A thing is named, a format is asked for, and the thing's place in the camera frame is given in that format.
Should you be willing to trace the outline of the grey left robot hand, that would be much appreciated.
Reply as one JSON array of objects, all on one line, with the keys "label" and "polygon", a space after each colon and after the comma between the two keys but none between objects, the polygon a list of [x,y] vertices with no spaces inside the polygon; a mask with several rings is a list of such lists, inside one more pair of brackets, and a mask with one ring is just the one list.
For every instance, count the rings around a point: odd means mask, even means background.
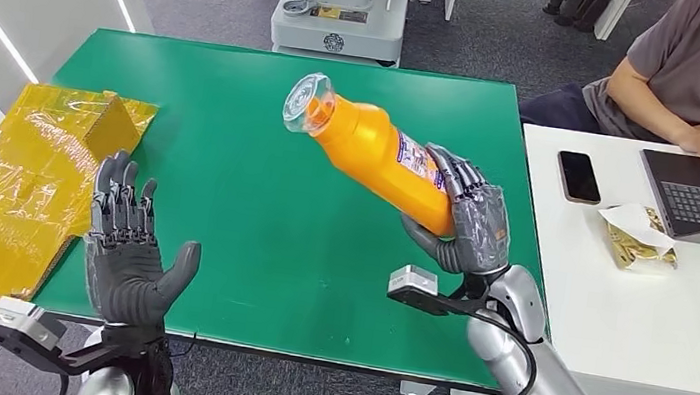
[{"label": "grey left robot hand", "polygon": [[123,149],[104,158],[95,173],[90,223],[84,236],[86,288],[106,323],[165,329],[165,316],[201,265],[202,245],[187,241],[165,269],[155,233],[151,178],[136,187],[137,162]]}]

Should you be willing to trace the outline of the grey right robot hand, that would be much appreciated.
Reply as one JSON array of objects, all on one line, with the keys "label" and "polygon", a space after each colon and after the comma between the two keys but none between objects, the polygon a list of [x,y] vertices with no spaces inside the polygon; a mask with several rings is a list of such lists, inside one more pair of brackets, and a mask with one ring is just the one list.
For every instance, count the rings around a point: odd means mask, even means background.
[{"label": "grey right robot hand", "polygon": [[402,213],[406,234],[446,272],[486,276],[506,268],[510,226],[502,189],[443,146],[429,143],[426,150],[445,179],[454,232],[438,237]]}]

